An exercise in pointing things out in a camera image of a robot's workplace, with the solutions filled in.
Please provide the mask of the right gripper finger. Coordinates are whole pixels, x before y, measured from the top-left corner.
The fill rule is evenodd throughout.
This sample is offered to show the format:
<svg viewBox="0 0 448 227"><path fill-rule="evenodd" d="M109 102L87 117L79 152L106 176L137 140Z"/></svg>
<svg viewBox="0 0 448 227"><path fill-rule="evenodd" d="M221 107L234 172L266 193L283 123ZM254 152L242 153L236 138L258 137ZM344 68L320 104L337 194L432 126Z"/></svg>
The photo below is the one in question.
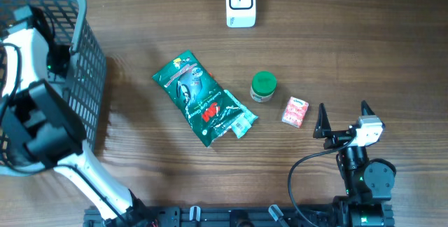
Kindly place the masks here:
<svg viewBox="0 0 448 227"><path fill-rule="evenodd" d="M318 106L318 118L313 132L313 138L329 138L331 137L332 130L328 115L324 103L320 103Z"/></svg>
<svg viewBox="0 0 448 227"><path fill-rule="evenodd" d="M373 110L371 110L370 106L368 105L368 103L363 100L361 102L361 115L362 116L374 116L375 112Z"/></svg>

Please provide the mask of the pink Kleenex tissue pack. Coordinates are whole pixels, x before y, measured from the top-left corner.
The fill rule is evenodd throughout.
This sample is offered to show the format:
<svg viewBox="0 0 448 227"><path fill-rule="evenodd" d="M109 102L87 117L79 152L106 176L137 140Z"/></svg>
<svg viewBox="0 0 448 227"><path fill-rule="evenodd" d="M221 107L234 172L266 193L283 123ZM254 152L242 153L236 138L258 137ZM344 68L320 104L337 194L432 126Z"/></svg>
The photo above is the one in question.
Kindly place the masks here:
<svg viewBox="0 0 448 227"><path fill-rule="evenodd" d="M308 107L308 102L296 97L291 97L286 105L281 120L284 123L292 125L296 128L300 128L302 126Z"/></svg>

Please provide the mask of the green lidded small jar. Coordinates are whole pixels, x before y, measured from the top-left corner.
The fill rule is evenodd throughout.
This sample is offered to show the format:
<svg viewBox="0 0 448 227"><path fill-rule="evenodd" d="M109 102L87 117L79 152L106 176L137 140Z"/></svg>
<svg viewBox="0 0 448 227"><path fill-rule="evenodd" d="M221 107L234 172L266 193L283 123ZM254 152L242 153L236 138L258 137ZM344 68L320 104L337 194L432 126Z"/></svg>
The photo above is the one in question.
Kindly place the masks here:
<svg viewBox="0 0 448 227"><path fill-rule="evenodd" d="M277 79L269 71L259 71L251 82L250 96L256 102L267 102L271 100L277 88Z"/></svg>

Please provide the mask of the light green wipes packet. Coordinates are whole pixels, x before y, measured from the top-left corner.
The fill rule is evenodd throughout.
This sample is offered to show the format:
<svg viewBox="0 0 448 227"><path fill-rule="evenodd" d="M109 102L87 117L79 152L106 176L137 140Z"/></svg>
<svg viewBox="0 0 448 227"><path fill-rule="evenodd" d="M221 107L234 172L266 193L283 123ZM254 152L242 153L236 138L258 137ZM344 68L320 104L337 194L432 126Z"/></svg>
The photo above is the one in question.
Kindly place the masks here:
<svg viewBox="0 0 448 227"><path fill-rule="evenodd" d="M252 124L258 117L254 113L252 113L246 106L244 106L229 90L224 90L224 92L243 111L243 114L239 116L230 126L237 138L240 139L252 127Z"/></svg>

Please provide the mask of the green 3M gloves packet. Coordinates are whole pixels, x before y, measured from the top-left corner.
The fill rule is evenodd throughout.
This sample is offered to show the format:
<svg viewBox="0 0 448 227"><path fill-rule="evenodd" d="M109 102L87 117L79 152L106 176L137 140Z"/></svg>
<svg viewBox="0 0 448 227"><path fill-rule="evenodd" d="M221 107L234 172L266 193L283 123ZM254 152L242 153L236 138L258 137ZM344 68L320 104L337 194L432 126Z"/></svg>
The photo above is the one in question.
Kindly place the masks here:
<svg viewBox="0 0 448 227"><path fill-rule="evenodd" d="M244 115L189 50L168 62L152 79L169 95L206 147Z"/></svg>

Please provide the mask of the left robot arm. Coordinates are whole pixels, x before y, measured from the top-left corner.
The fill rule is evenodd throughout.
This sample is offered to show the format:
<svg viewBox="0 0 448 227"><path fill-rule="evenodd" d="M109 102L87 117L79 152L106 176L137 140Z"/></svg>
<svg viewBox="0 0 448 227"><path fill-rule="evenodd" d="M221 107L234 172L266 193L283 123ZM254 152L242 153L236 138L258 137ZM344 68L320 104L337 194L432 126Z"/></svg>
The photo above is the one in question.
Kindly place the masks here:
<svg viewBox="0 0 448 227"><path fill-rule="evenodd" d="M16 9L14 18L1 43L7 56L1 127L17 155L5 153L4 164L33 175L16 166L26 160L65 176L94 203L104 226L152 226L151 212L102 167L85 142L80 116L48 82L49 71L66 75L71 59L70 47L55 43L53 20L30 5Z"/></svg>

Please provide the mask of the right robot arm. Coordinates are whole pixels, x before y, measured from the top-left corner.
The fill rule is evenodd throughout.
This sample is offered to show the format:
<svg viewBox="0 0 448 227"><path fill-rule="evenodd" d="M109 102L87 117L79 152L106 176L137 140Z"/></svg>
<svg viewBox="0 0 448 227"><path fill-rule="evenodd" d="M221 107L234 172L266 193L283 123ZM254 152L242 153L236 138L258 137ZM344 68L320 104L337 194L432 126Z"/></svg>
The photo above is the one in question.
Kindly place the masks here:
<svg viewBox="0 0 448 227"><path fill-rule="evenodd" d="M370 159L367 148L376 144L386 128L384 122L361 102L361 116L346 130L333 130L324 104L319 104L313 137L324 139L323 148L335 152L344 181L345 196L333 198L334 226L393 226L391 200L396 167L381 158Z"/></svg>

